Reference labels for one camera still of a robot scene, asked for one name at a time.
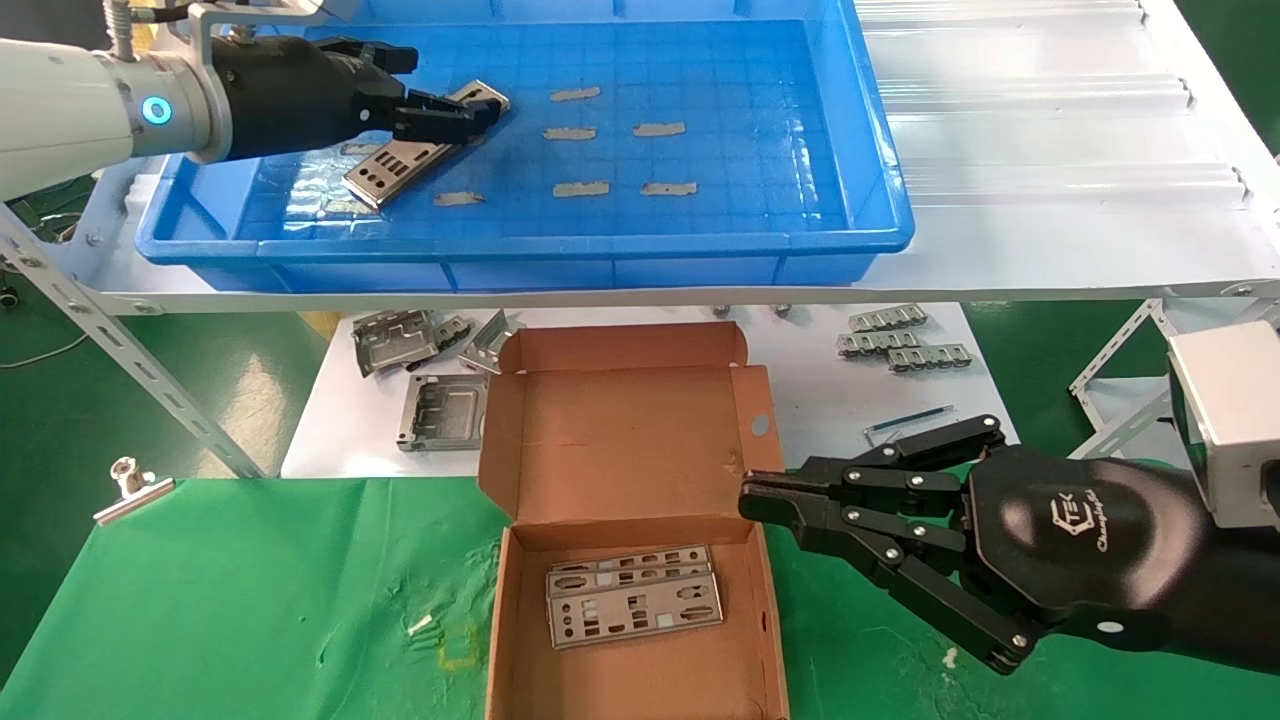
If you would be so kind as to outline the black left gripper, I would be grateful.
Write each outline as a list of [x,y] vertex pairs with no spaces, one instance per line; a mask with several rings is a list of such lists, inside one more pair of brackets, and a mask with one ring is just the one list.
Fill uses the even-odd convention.
[[225,160],[324,149],[381,129],[413,143],[466,143],[499,120],[499,100],[407,91],[419,50],[347,37],[212,42],[230,113]]

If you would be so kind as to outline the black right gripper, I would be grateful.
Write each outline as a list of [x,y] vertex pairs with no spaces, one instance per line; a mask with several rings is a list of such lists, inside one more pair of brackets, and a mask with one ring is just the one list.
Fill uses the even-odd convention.
[[[856,457],[810,456],[790,471],[750,470],[749,520],[791,530],[800,550],[845,561],[960,650],[1009,675],[1038,632],[961,588],[966,548],[946,518],[964,482],[951,469],[1001,448],[996,416],[904,436]],[[1112,459],[1068,460],[1024,446],[972,466],[966,515],[1000,601],[1048,633],[1101,643],[1172,643],[1171,602],[1207,533],[1184,471]]]

